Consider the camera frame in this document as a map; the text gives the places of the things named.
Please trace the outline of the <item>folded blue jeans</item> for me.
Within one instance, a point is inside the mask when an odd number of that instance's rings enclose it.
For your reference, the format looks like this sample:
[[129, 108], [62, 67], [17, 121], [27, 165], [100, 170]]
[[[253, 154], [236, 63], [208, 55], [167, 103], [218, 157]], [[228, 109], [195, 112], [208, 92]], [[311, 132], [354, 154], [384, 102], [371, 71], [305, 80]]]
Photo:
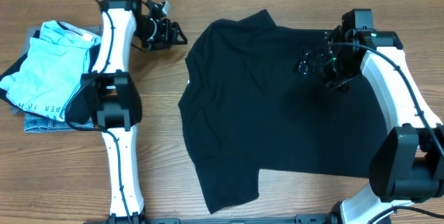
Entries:
[[27, 133], [66, 132], [72, 130], [73, 128], [65, 122], [48, 119], [30, 113], [24, 115], [24, 132]]

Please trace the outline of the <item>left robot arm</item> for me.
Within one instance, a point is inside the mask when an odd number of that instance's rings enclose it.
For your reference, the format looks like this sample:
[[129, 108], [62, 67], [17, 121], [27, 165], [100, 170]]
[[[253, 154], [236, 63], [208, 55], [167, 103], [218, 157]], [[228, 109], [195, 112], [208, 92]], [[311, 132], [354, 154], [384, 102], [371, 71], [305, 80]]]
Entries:
[[102, 0], [99, 8], [101, 47], [91, 72], [82, 75], [79, 94], [108, 153], [112, 199], [107, 223], [146, 223], [136, 151], [142, 101], [128, 71], [130, 50], [134, 37], [144, 51], [185, 45], [187, 38], [168, 18], [168, 1]]

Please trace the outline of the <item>grey folded garment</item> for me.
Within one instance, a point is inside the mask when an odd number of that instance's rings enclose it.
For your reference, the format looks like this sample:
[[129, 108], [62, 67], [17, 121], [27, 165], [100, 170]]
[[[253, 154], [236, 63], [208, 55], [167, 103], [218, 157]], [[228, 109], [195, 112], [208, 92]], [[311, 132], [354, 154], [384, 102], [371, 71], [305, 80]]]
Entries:
[[[100, 26], [86, 26], [86, 27], [84, 27], [84, 30], [89, 31], [89, 32], [94, 33], [99, 36], [101, 36], [102, 32], [103, 32], [103, 30]], [[27, 58], [27, 53], [30, 48], [30, 43], [29, 43], [30, 39], [32, 37], [39, 37], [39, 36], [40, 36], [40, 27], [39, 26], [31, 26], [28, 28], [20, 57], [13, 65], [11, 65], [7, 70], [5, 70], [1, 74], [1, 79], [3, 79], [5, 76], [11, 75], [11, 74], [19, 71], [19, 68], [21, 67], [23, 61], [25, 61], [25, 59]], [[91, 58], [90, 58], [91, 61], [90, 61], [90, 65], [89, 65], [89, 71], [92, 70], [94, 63], [96, 62], [96, 60], [98, 58], [99, 49], [100, 49], [100, 46], [97, 46], [91, 50]], [[22, 114], [23, 111], [20, 110], [18, 107], [15, 107], [6, 98], [6, 91], [5, 90], [1, 90], [1, 100], [5, 101], [6, 103], [8, 103], [10, 105], [10, 112], [12, 114]]]

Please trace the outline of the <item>black t-shirt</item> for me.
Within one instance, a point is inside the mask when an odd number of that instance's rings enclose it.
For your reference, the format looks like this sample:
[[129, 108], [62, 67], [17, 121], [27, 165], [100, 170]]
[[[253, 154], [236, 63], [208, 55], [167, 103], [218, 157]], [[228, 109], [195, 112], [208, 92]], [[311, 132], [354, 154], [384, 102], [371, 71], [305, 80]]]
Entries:
[[214, 21], [196, 40], [178, 106], [210, 212], [256, 199], [261, 169], [368, 175], [387, 136], [368, 81], [343, 93], [296, 70], [324, 41], [321, 30], [277, 26], [266, 10]]

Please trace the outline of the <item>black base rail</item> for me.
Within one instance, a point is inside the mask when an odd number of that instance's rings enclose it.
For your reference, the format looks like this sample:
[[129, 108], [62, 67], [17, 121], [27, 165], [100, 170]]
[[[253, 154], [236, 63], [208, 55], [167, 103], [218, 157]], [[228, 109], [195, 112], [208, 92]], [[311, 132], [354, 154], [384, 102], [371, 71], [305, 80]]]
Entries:
[[142, 216], [128, 221], [126, 217], [111, 216], [107, 220], [88, 224], [340, 224], [339, 217], [330, 214], [297, 214], [292, 218], [206, 218], [181, 220], [179, 218], [147, 218]]

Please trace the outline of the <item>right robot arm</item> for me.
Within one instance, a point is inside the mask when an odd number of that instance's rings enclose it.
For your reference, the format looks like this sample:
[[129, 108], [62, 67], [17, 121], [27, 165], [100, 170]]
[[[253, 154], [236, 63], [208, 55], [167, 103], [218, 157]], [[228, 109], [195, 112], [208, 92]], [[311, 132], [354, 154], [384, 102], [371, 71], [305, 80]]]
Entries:
[[369, 9], [354, 9], [325, 34], [324, 46], [307, 46], [295, 66], [345, 91], [363, 76], [372, 87], [387, 136], [370, 163], [368, 184], [327, 214], [299, 214], [297, 223], [389, 223], [401, 209], [443, 196], [443, 124], [417, 88], [397, 33], [378, 31]]

